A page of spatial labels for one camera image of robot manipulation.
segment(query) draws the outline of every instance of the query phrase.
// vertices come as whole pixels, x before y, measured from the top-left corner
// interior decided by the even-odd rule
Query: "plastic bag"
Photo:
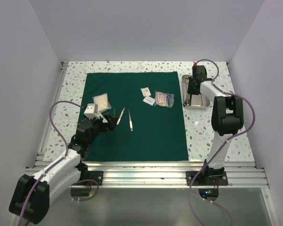
[[[174,104],[174,94],[155,91],[155,105],[162,107],[172,107]]]
[[[99,96],[93,97],[93,102],[98,105],[98,112],[102,113],[108,109],[111,109],[111,105],[108,101],[108,94],[104,93]]]

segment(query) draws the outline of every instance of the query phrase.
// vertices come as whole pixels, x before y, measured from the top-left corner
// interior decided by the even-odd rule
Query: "small white packet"
[[[150,93],[150,90],[149,90],[148,87],[142,88],[142,89],[141,89],[141,92],[142,92],[142,95],[143,95],[144,97],[149,97],[149,96],[151,96],[151,93]]]
[[[155,104],[155,99],[152,97],[145,97],[143,99],[143,102],[153,106]]]
[[[98,105],[98,112],[102,113],[108,109],[111,109],[111,105],[108,101],[108,94],[104,93],[99,96],[93,97],[93,102]]]

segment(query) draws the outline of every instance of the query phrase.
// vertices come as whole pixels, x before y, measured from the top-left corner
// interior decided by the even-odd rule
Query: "metal tweezers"
[[[133,126],[132,126],[132,119],[131,119],[131,115],[130,115],[130,110],[128,110],[128,112],[129,112],[130,129],[131,129],[131,131],[133,131]]]
[[[118,120],[117,120],[117,125],[119,124],[119,122],[121,121],[121,118],[123,116],[123,113],[125,111],[125,107],[123,108],[122,112],[121,112],[121,115],[119,116]]]

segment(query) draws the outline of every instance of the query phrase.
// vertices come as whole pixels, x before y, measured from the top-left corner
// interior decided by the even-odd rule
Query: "floor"
[[[216,62],[220,77],[216,84],[225,91],[233,92],[231,77],[226,62]],[[216,68],[208,62],[205,65],[208,77],[214,77]],[[120,73],[120,72],[178,72],[178,80],[184,74],[191,74],[193,62],[162,61],[97,61],[69,62],[63,81],[59,100],[68,100],[80,104],[87,73]],[[61,103],[57,106],[54,122],[67,141],[75,134],[80,109],[74,105]],[[187,148],[190,161],[204,161],[212,145],[213,130],[211,127],[212,103],[205,111],[183,109]],[[56,159],[65,149],[65,145],[53,128],[50,129],[45,150],[44,161]],[[247,135],[235,138],[229,147],[226,161],[254,161]]]

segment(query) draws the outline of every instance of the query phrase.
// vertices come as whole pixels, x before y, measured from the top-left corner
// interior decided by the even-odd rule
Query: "white card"
[[[141,92],[142,92],[142,95],[143,95],[144,97],[151,96],[151,93],[150,93],[150,90],[149,90],[148,87],[142,88],[142,89],[141,89]]]
[[[145,97],[143,99],[143,102],[153,106],[155,104],[155,99],[152,97]]]

